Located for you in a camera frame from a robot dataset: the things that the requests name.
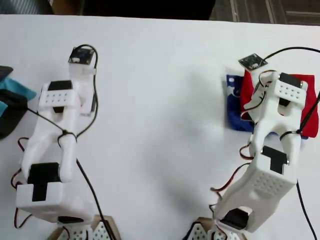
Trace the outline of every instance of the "black object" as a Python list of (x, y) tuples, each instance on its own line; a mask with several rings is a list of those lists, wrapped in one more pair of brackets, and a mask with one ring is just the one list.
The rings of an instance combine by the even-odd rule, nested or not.
[(247, 226), (248, 220), (249, 214), (246, 211), (235, 208), (230, 210), (220, 222), (234, 229), (241, 230)]
[(282, 174), (283, 165), (287, 164), (287, 154), (271, 147), (264, 146), (262, 148), (262, 155), (271, 159), (270, 170)]
[(0, 140), (7, 137), (25, 115), (28, 100), (25, 96), (7, 89), (0, 89), (0, 101), (7, 104), (7, 108), (0, 116)]
[(238, 60), (238, 62), (248, 71), (258, 69), (268, 64), (265, 60), (263, 60), (255, 53)]
[[(71, 80), (62, 80), (62, 81), (52, 81), (48, 87), (48, 91), (55, 91), (55, 90), (69, 90), (72, 89), (72, 82)], [(56, 114), (61, 114), (64, 112), (64, 106), (55, 106), (53, 107), (53, 111)]]
[(59, 163), (57, 162), (31, 165), (27, 183), (33, 184), (33, 202), (46, 200), (48, 183), (61, 182), (58, 171)]
[(9, 66), (0, 66), (0, 81), (8, 76), (14, 69)]
[(83, 14), (89, 16), (209, 20), (216, 0), (187, 1), (85, 1)]
[(312, 232), (314, 240), (317, 240), (318, 238), (317, 238), (316, 232), (315, 232), (314, 227), (312, 226), (312, 224), (310, 222), (310, 219), (308, 217), (308, 214), (307, 214), (307, 211), (306, 211), (306, 208), (305, 208), (304, 200), (302, 199), (302, 195), (301, 195), (301, 191), (300, 191), (300, 186), (299, 186), (299, 181), (298, 180), (296, 181), (296, 190), (298, 191), (298, 196), (299, 196), (300, 204), (301, 204), (302, 211), (303, 211), (303, 214), (305, 216), (305, 219), (308, 222), (308, 225), (309, 225), (309, 228), (310, 228), (310, 230)]
[(85, 64), (90, 65), (92, 57), (95, 51), (93, 49), (87, 48), (76, 48), (73, 49), (69, 57), (70, 64)]
[(80, 217), (74, 216), (58, 216), (58, 222), (62, 224), (74, 224), (74, 223), (82, 223), (84, 220)]
[[(295, 86), (297, 88), (301, 88), (301, 80), (295, 76), (291, 76), (289, 74), (282, 72), (280, 74), (279, 80), (283, 83), (290, 84), (290, 85)], [(279, 100), (279, 104), (282, 106), (285, 106), (285, 107), (288, 106), (289, 103), (290, 103), (289, 100), (286, 100), (283, 98), (280, 98), (280, 100)]]
[(100, 215), (100, 218), (101, 218), (101, 222), (103, 223), (103, 225), (104, 225), (104, 227), (106, 229), (106, 232), (110, 236), (110, 240), (116, 240), (116, 236), (115, 236), (114, 232), (112, 231), (109, 222), (104, 218), (104, 215), (103, 215), (103, 213), (101, 211), (100, 204), (99, 204), (97, 195), (95, 193), (94, 187), (91, 185), (91, 182), (89, 181), (89, 178), (88, 178), (85, 170), (81, 166), (81, 164), (80, 164), (78, 159), (76, 159), (76, 164), (78, 165), (78, 167), (79, 167), (79, 169), (80, 169), (80, 171), (81, 171), (86, 183), (88, 184), (88, 186), (89, 186), (89, 188), (90, 188), (90, 190), (92, 192), (92, 195), (93, 195), (94, 200), (95, 200), (96, 207), (98, 208), (98, 212), (99, 212), (99, 215)]

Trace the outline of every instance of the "black cable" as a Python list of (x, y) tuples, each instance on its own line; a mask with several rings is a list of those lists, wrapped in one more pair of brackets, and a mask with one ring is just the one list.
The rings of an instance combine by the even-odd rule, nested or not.
[(310, 229), (311, 229), (311, 232), (312, 232), (312, 234), (313, 234), (314, 240), (318, 240), (317, 235), (316, 235), (316, 232), (315, 232), (314, 228), (312, 227), (312, 224), (311, 224), (311, 222), (310, 222), (310, 220), (309, 220), (309, 217), (308, 217), (308, 214), (307, 214), (305, 205), (304, 205), (304, 201), (303, 201), (303, 199), (302, 199), (302, 195), (301, 195), (301, 191), (300, 191), (300, 186), (299, 186), (299, 181), (298, 181), (298, 180), (296, 181), (296, 189), (297, 189), (297, 191), (298, 191), (299, 200), (300, 200), (300, 204), (301, 204), (301, 207), (302, 207), (303, 214), (304, 214), (305, 219), (306, 219), (306, 221), (308, 222), (308, 225), (309, 225), (309, 227), (310, 227)]
[[(281, 52), (284, 52), (284, 51), (287, 51), (287, 50), (307, 50), (307, 51), (312, 51), (312, 52), (316, 52), (316, 53), (320, 54), (320, 50), (315, 49), (315, 48), (305, 47), (305, 46), (291, 46), (291, 47), (286, 47), (286, 48), (280, 49), (280, 50), (278, 50), (278, 51), (275, 51), (275, 52), (269, 54), (268, 56), (266, 56), (266, 57), (261, 61), (261, 63), (262, 63), (263, 61), (265, 61), (266, 59), (269, 59), (269, 58), (273, 57), (274, 55), (276, 55), (276, 54), (278, 54), (278, 53), (281, 53)], [(303, 129), (304, 129), (304, 127), (307, 125), (307, 122), (308, 122), (309, 118), (311, 117), (313, 111), (314, 111), (314, 110), (316, 109), (316, 107), (318, 106), (318, 103), (319, 103), (319, 102), (320, 102), (320, 91), (319, 91), (319, 93), (318, 93), (318, 96), (317, 96), (317, 98), (316, 98), (315, 103), (312, 105), (312, 107), (310, 108), (310, 110), (308, 111), (308, 113), (305, 115), (305, 117), (304, 117), (303, 120), (301, 121), (299, 129), (298, 129), (298, 130), (295, 130), (295, 131), (287, 131), (287, 132), (285, 132), (284, 134), (282, 134), (282, 135), (280, 136), (280, 140), (281, 140), (283, 137), (285, 137), (286, 135), (288, 135), (288, 134), (301, 134), (302, 131), (303, 131)], [(302, 207), (302, 210), (303, 210), (303, 214), (304, 214), (304, 216), (305, 216), (305, 218), (306, 218), (306, 221), (308, 222), (308, 225), (309, 225), (309, 227), (310, 227), (310, 229), (311, 229), (311, 232), (312, 232), (312, 234), (313, 234), (314, 239), (317, 240), (317, 236), (316, 236), (315, 230), (314, 230), (314, 228), (312, 227), (312, 224), (311, 224), (311, 222), (310, 222), (310, 220), (309, 220), (308, 214), (307, 214), (306, 209), (305, 209), (305, 205), (304, 205), (304, 202), (303, 202), (303, 199), (302, 199), (302, 195), (301, 195), (301, 192), (300, 192), (300, 187), (299, 187), (299, 182), (298, 182), (298, 180), (297, 180), (297, 182), (296, 182), (296, 189), (297, 189), (297, 191), (298, 191), (298, 195), (299, 195), (301, 207)]]
[(67, 240), (69, 240), (69, 239), (70, 239), (70, 232), (69, 232), (68, 228), (66, 228), (65, 226), (62, 226), (62, 228), (63, 228), (63, 229), (66, 231), (66, 233), (68, 234)]
[[(88, 48), (91, 48), (94, 53), (95, 53), (95, 62), (94, 62), (94, 69), (97, 70), (97, 64), (98, 64), (98, 52), (97, 50), (89, 45), (89, 44), (82, 44), (80, 46), (77, 46), (73, 51), (76, 51), (82, 47), (88, 47)], [(90, 124), (85, 128), (83, 129), (81, 132), (79, 132), (76, 136), (77, 137), (80, 137), (82, 134), (84, 134), (93, 124), (94, 122), (96, 121), (96, 118), (97, 118), (97, 115), (98, 115), (98, 109), (99, 109), (99, 101), (98, 101), (98, 93), (97, 93), (97, 87), (96, 87), (96, 74), (97, 72), (95, 72), (95, 74), (93, 75), (93, 90), (94, 90), (94, 96), (95, 96), (95, 113), (94, 113), (94, 117), (92, 119), (92, 121), (90, 122)]]
[(53, 121), (51, 121), (50, 119), (48, 119), (48, 118), (42, 116), (41, 114), (37, 113), (36, 111), (33, 111), (32, 109), (30, 109), (30, 108), (28, 108), (28, 107), (27, 107), (26, 109), (27, 109), (28, 111), (30, 111), (31, 113), (37, 115), (38, 117), (43, 118), (44, 120), (47, 120), (49, 123), (55, 125), (55, 126), (56, 126), (57, 128), (59, 128), (61, 131), (64, 130), (62, 127), (60, 127), (59, 125), (55, 124), (55, 123), (54, 123)]
[(312, 51), (312, 52), (316, 52), (316, 53), (320, 54), (320, 50), (315, 49), (315, 48), (305, 47), (305, 46), (290, 46), (290, 47), (282, 48), (282, 49), (280, 49), (278, 51), (275, 51), (275, 52), (269, 54), (262, 61), (265, 61), (266, 59), (269, 59), (269, 58), (273, 57), (274, 55), (279, 54), (281, 52), (288, 51), (288, 50), (293, 50), (293, 49), (308, 50), (308, 51)]
[(85, 170), (83, 169), (83, 167), (81, 166), (81, 164), (80, 164), (80, 162), (79, 162), (78, 159), (76, 159), (76, 164), (78, 165), (78, 167), (79, 167), (79, 169), (80, 169), (80, 171), (81, 171), (84, 179), (86, 180), (86, 182), (87, 182), (88, 185), (89, 185), (89, 188), (90, 188), (90, 190), (91, 190), (91, 192), (92, 192), (92, 195), (93, 195), (93, 197), (94, 197), (96, 206), (97, 206), (97, 208), (98, 208), (101, 221), (102, 221), (102, 223), (103, 223), (103, 225), (104, 225), (104, 227), (105, 227), (108, 235), (111, 237), (111, 239), (116, 240), (116, 236), (115, 236), (114, 232), (112, 231), (108, 220), (106, 220), (106, 219), (104, 218), (104, 215), (103, 215), (103, 213), (102, 213), (102, 211), (101, 211), (100, 204), (99, 204), (97, 195), (96, 195), (96, 193), (95, 193), (94, 187), (91, 185), (91, 183), (90, 183), (90, 181), (89, 181), (89, 178), (87, 177), (87, 174), (86, 174)]

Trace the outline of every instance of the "red wire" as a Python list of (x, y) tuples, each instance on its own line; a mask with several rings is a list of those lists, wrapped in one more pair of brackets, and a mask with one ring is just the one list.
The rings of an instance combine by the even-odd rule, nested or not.
[(22, 150), (22, 152), (24, 152), (24, 151), (25, 151), (25, 148), (24, 148), (24, 146), (22, 146), (20, 140), (29, 140), (29, 138), (28, 138), (28, 137), (20, 137), (20, 138), (18, 139), (18, 145), (19, 145), (20, 149)]
[(246, 155), (244, 155), (244, 154), (242, 153), (242, 150), (243, 150), (243, 149), (246, 149), (247, 147), (249, 147), (249, 145), (250, 145), (250, 143), (248, 143), (248, 144), (245, 145), (245, 146), (240, 147), (240, 149), (239, 149), (239, 154), (240, 154), (240, 156), (241, 156), (244, 160), (253, 160), (253, 159), (255, 158), (254, 156), (246, 156)]
[(11, 186), (12, 186), (15, 190), (17, 190), (17, 186), (18, 186), (18, 185), (21, 185), (21, 184), (22, 184), (22, 182), (20, 182), (20, 181), (17, 181), (17, 182), (14, 184), (14, 180), (15, 180), (16, 176), (17, 176), (19, 173), (21, 173), (21, 171), (22, 171), (22, 169), (19, 168), (19, 170), (16, 171), (15, 174), (13, 174), (12, 177), (11, 177), (10, 183), (11, 183)]
[(224, 240), (227, 240), (228, 239), (228, 235), (226, 234), (226, 232), (223, 231), (220, 227), (218, 227), (217, 224), (215, 226), (219, 229), (220, 232), (222, 232), (225, 235), (225, 239)]
[[(22, 146), (20, 140), (28, 140), (28, 139), (29, 139), (28, 137), (20, 137), (20, 138), (18, 139), (18, 141), (17, 141), (17, 143), (18, 143), (20, 149), (22, 150), (22, 152), (25, 151), (25, 148), (24, 148), (24, 146)], [(20, 182), (20, 181), (17, 181), (16, 183), (14, 183), (15, 178), (16, 178), (21, 172), (22, 172), (22, 169), (19, 168), (19, 170), (16, 171), (16, 172), (12, 175), (12, 177), (11, 177), (10, 183), (11, 183), (11, 186), (12, 186), (15, 190), (17, 190), (18, 185), (23, 184), (23, 183)], [(16, 207), (16, 208), (15, 208), (15, 212), (14, 212), (14, 219), (13, 219), (13, 225), (14, 225), (14, 227), (15, 227), (16, 229), (22, 228), (22, 227), (26, 224), (27, 220), (32, 216), (32, 214), (30, 214), (29, 216), (27, 216), (27, 217), (23, 220), (23, 222), (18, 226), (18, 224), (17, 224), (17, 222), (18, 222), (18, 213), (19, 213), (19, 208)]]
[(225, 185), (223, 185), (222, 187), (220, 188), (214, 188), (214, 187), (211, 187), (210, 190), (213, 191), (213, 192), (221, 192), (223, 190), (225, 190), (230, 184), (231, 182), (233, 181), (235, 175), (237, 174), (237, 172), (245, 165), (249, 165), (250, 163), (245, 163), (245, 164), (242, 164), (241, 166), (238, 166), (238, 168), (233, 172), (233, 174), (231, 175), (231, 177), (229, 178), (229, 180), (226, 182)]
[(23, 222), (18, 226), (18, 224), (17, 224), (18, 212), (19, 212), (19, 208), (16, 207), (16, 208), (15, 208), (15, 213), (14, 213), (14, 220), (13, 220), (13, 225), (14, 225), (14, 227), (15, 227), (16, 229), (22, 228), (22, 227), (26, 224), (27, 220), (32, 216), (32, 214), (30, 214), (29, 216), (27, 216), (27, 217), (23, 220)]

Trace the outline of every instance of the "white table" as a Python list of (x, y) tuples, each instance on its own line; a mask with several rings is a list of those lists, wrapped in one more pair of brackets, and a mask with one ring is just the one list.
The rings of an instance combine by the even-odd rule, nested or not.
[[(208, 204), (216, 196), (209, 188), (224, 184), (243, 163), (238, 150), (249, 137), (231, 130), (225, 114), (225, 75), (243, 74), (238, 59), (288, 46), (320, 48), (317, 26), (0, 15), (0, 31), (0, 65), (13, 67), (12, 78), (38, 96), (43, 83), (68, 78), (72, 47), (97, 48), (100, 109), (78, 141), (78, 157), (124, 240), (178, 240), (197, 217), (211, 216)], [(320, 55), (313, 52), (287, 51), (269, 61), (279, 71), (320, 76)], [(45, 239), (55, 228), (35, 218), (23, 229), (13, 226), (10, 177), (22, 156), (16, 141), (31, 136), (35, 122), (28, 112), (0, 142), (2, 239)], [(279, 145), (276, 138), (269, 142)], [(319, 144), (319, 137), (303, 143), (298, 174), (318, 235)], [(312, 239), (295, 188), (248, 238)]]

